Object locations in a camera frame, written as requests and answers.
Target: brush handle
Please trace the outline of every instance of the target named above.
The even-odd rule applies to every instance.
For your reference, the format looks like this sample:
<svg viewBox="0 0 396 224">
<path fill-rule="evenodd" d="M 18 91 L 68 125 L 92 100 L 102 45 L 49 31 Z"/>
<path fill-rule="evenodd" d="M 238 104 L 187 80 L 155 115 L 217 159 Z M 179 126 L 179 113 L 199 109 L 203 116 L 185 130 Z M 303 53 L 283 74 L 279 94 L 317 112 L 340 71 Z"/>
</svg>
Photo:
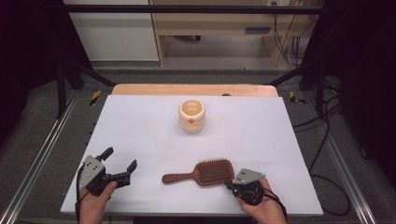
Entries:
<svg viewBox="0 0 396 224">
<path fill-rule="evenodd" d="M 180 180 L 185 179 L 195 179 L 194 173 L 191 174 L 175 174 L 175 175 L 164 175 L 163 176 L 163 183 L 170 184 Z"/>
</svg>

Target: cable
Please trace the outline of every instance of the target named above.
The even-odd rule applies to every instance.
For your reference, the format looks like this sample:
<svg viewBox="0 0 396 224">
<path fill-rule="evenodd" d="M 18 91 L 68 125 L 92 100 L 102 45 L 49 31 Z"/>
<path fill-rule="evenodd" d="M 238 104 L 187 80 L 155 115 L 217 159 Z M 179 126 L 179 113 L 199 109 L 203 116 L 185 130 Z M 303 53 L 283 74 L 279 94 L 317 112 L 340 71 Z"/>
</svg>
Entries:
<svg viewBox="0 0 396 224">
<path fill-rule="evenodd" d="M 316 18 L 317 15 L 309 15 L 309 20 L 311 21 L 318 21 L 318 19 Z"/>
<path fill-rule="evenodd" d="M 338 94 L 341 90 L 339 88 L 334 87 L 332 83 L 330 83 L 326 78 L 324 79 L 324 87 L 328 90 L 335 91 L 336 94 Z"/>
<path fill-rule="evenodd" d="M 290 22 L 290 24 L 289 24 L 289 27 L 286 29 L 285 36 L 288 36 L 288 34 L 289 34 L 289 32 L 290 32 L 290 29 L 291 29 L 291 26 L 293 25 L 293 22 L 294 22 L 294 20 L 295 20 L 296 18 L 297 18 L 297 15 L 294 14 L 294 16 L 293 16 L 293 18 L 291 19 L 291 22 Z M 284 45 L 282 44 L 282 41 L 280 40 L 279 33 L 277 32 L 277 23 L 276 23 L 276 20 L 277 20 L 277 14 L 274 14 L 274 28 L 275 28 L 275 30 L 274 30 L 274 39 L 275 39 L 276 46 L 277 46 L 277 48 L 280 50 L 280 53 L 282 54 L 283 59 L 286 61 L 286 63 L 292 65 L 291 61 L 286 57 L 285 50 L 284 50 L 284 49 L 285 49 L 285 48 L 284 48 Z"/>
<path fill-rule="evenodd" d="M 327 125 L 326 133 L 325 133 L 324 136 L 323 136 L 323 140 L 322 140 L 322 142 L 320 143 L 318 152 L 317 152 L 317 154 L 315 155 L 315 158 L 313 159 L 313 161 L 312 161 L 312 163 L 311 163 L 311 165 L 310 165 L 310 167 L 309 167 L 309 169 L 308 169 L 308 172 L 309 172 L 309 174 L 310 174 L 311 177 L 321 178 L 321 179 L 324 179 L 324 180 L 326 180 L 326 181 L 332 183 L 332 184 L 335 185 L 338 189 L 340 189 L 341 192 L 346 196 L 347 208 L 346 208 L 346 211 L 343 212 L 343 213 L 335 213 L 335 212 L 330 211 L 329 209 L 327 209 L 327 208 L 321 206 L 322 209 L 323 209 L 323 211 L 325 211 L 325 212 L 327 212 L 327 213 L 329 213 L 329 214 L 332 214 L 332 215 L 334 215 L 334 216 L 339 216 L 339 217 L 341 217 L 341 216 L 345 216 L 345 215 L 348 214 L 349 211 L 350 211 L 351 201 L 350 201 L 350 199 L 349 199 L 347 193 L 341 188 L 341 186 L 339 186 L 337 183 L 335 183 L 334 181 L 330 180 L 329 178 L 327 178 L 327 177 L 325 177 L 325 176 L 322 176 L 322 175 L 313 175 L 313 174 L 312 174 L 312 169 L 314 168 L 314 165 L 315 165 L 315 163 L 316 163 L 317 160 L 318 160 L 318 156 L 319 156 L 319 154 L 320 154 L 321 150 L 323 149 L 323 146 L 324 146 L 324 144 L 325 144 L 325 142 L 326 142 L 327 136 L 329 135 L 329 130 L 330 130 L 330 125 L 329 125 L 329 124 L 330 124 L 330 122 L 329 122 L 329 113 L 328 113 L 327 107 L 328 107 L 329 102 L 330 102 L 331 100 L 337 99 L 337 98 L 338 98 L 337 95 L 334 96 L 334 97 L 332 97 L 332 98 L 330 98 L 330 99 L 327 101 L 326 105 L 325 105 L 325 108 L 326 108 L 325 111 L 326 111 L 326 113 L 324 113 L 324 116 L 325 116 L 325 121 L 326 121 L 326 125 Z"/>
<path fill-rule="evenodd" d="M 299 59 L 299 55 L 298 55 L 298 48 L 300 47 L 300 37 L 299 36 L 297 36 L 297 42 L 296 42 L 296 53 L 294 54 L 294 57 L 296 58 L 296 64 L 298 64 L 298 59 Z"/>
<path fill-rule="evenodd" d="M 289 62 L 291 62 L 291 58 L 290 58 L 290 48 L 289 48 L 289 55 L 288 55 L 288 56 L 289 56 Z M 291 65 L 291 67 L 292 67 L 293 69 L 295 69 L 295 67 L 294 67 L 294 64 L 293 64 L 293 63 L 291 63 L 290 65 Z"/>
<path fill-rule="evenodd" d="M 334 112 L 334 113 L 332 113 L 332 114 L 330 113 L 329 118 L 331 118 L 332 116 L 334 116 L 335 114 L 337 114 L 337 112 L 339 112 L 339 111 L 340 111 L 340 110 L 337 110 L 336 112 Z M 300 130 L 300 131 L 294 131 L 294 132 L 295 132 L 295 133 L 306 132 L 306 131 L 308 131 L 308 130 L 314 129 L 314 128 L 316 128 L 316 127 L 322 125 L 324 122 L 325 122 L 325 120 L 323 120 L 321 123 L 319 123 L 319 124 L 317 124 L 317 125 L 314 125 L 314 126 L 312 126 L 312 127 L 307 128 L 307 129 L 303 129 L 303 130 Z"/>
<path fill-rule="evenodd" d="M 79 177 L 81 176 L 82 170 L 84 170 L 84 163 L 79 167 L 77 171 L 77 177 L 76 177 L 76 204 L 75 204 L 75 211 L 76 211 L 76 219 L 77 223 L 79 223 L 79 209 L 81 207 L 81 201 L 87 196 L 88 193 L 86 193 L 81 199 L 79 198 Z"/>
<path fill-rule="evenodd" d="M 346 196 L 346 200 L 347 200 L 347 203 L 346 203 L 346 204 L 347 204 L 346 211 L 344 211 L 344 212 L 342 212 L 342 213 L 335 213 L 335 212 L 330 211 L 329 209 L 327 209 L 327 208 L 321 206 L 322 209 L 323 209 L 323 211 L 325 211 L 325 212 L 327 212 L 327 213 L 329 213 L 329 214 L 332 214 L 332 215 L 334 215 L 334 216 L 337 216 L 337 217 L 343 217 L 343 216 L 347 215 L 347 214 L 349 213 L 349 211 L 350 211 L 350 208 L 351 208 L 351 202 L 350 202 L 349 196 L 347 195 L 347 193 L 345 192 L 345 190 L 342 189 L 337 183 L 335 183 L 334 181 L 330 180 L 329 178 L 327 178 L 327 177 L 325 177 L 325 176 L 323 176 L 323 175 L 311 175 L 311 177 L 323 179 L 323 180 L 326 180 L 326 181 L 330 182 L 331 184 L 333 184 L 336 188 L 338 188 L 338 189 Z"/>
<path fill-rule="evenodd" d="M 333 106 L 331 109 L 329 109 L 329 111 L 326 111 L 325 113 L 331 114 L 331 112 L 332 112 L 336 107 L 338 107 L 339 105 L 340 105 L 340 104 Z M 316 121 L 316 120 L 318 120 L 318 119 L 320 119 L 320 117 L 315 117 L 315 118 L 313 118 L 313 119 L 311 119 L 311 120 L 309 120 L 309 121 L 303 122 L 303 123 L 301 123 L 301 124 L 292 125 L 292 127 L 293 127 L 293 129 L 298 128 L 298 127 L 302 127 L 302 126 L 305 126 L 305 125 L 307 125 L 307 124 L 309 124 L 309 123 L 312 123 L 312 122 L 314 122 L 314 121 Z"/>
<path fill-rule="evenodd" d="M 279 204 L 280 208 L 282 209 L 283 216 L 285 217 L 286 221 L 288 220 L 288 212 L 286 211 L 285 205 L 279 200 L 279 197 L 277 197 L 276 194 L 274 194 L 271 190 L 263 188 L 264 189 L 264 194 L 262 195 L 263 197 L 270 198 L 274 200 L 277 204 Z"/>
</svg>

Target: hand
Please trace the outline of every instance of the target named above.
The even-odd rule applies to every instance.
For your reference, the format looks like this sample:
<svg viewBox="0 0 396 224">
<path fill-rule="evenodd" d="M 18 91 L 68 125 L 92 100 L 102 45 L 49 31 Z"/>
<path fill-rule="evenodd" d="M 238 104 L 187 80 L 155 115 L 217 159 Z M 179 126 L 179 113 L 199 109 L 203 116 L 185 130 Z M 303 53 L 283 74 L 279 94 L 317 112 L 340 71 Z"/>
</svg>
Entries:
<svg viewBox="0 0 396 224">
<path fill-rule="evenodd" d="M 263 178 L 260 180 L 262 183 L 262 187 L 265 189 L 271 190 L 270 185 L 268 184 L 267 179 Z M 241 209 L 246 213 L 250 214 L 254 217 L 258 223 L 260 224 L 286 224 L 286 219 L 283 216 L 282 209 L 280 205 L 276 203 L 274 200 L 267 198 L 264 196 L 262 202 L 253 206 L 245 203 L 240 198 L 236 198 L 236 200 L 241 205 Z"/>
<path fill-rule="evenodd" d="M 102 194 L 98 197 L 92 195 L 87 189 L 82 189 L 79 192 L 79 198 L 81 199 L 80 213 L 80 224 L 99 224 L 102 223 L 103 215 L 107 201 L 110 199 L 111 194 L 117 187 L 117 182 L 113 181 L 109 183 Z"/>
</svg>

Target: white tabletop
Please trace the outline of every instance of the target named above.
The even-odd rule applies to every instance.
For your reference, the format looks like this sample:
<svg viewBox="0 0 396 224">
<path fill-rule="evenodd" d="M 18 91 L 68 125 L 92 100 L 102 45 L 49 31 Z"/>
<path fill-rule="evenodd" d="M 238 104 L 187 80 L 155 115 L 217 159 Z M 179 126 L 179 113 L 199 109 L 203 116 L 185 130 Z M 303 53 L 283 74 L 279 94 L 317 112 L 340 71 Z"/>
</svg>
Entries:
<svg viewBox="0 0 396 224">
<path fill-rule="evenodd" d="M 190 99 L 206 107 L 206 126 L 196 134 L 178 126 L 178 107 Z M 266 174 L 290 216 L 323 215 L 280 97 L 110 95 L 81 162 L 108 147 L 114 147 L 103 161 L 108 174 L 125 172 L 134 159 L 137 168 L 131 185 L 113 194 L 107 213 L 244 216 L 223 185 L 162 183 L 165 174 L 190 173 L 199 161 L 226 158 L 235 174 L 242 168 Z M 74 178 L 61 212 L 74 214 L 75 185 Z"/>
</svg>

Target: hairbrush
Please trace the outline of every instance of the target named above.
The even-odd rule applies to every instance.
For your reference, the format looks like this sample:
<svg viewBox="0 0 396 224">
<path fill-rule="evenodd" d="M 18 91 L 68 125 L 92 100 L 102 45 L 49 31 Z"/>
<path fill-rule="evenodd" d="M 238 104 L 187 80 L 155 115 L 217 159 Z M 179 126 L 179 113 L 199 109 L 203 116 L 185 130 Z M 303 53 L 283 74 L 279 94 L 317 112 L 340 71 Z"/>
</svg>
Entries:
<svg viewBox="0 0 396 224">
<path fill-rule="evenodd" d="M 163 183 L 170 184 L 180 180 L 194 179 L 198 185 L 211 186 L 233 180 L 233 167 L 225 159 L 201 161 L 190 174 L 171 174 L 163 176 Z"/>
</svg>

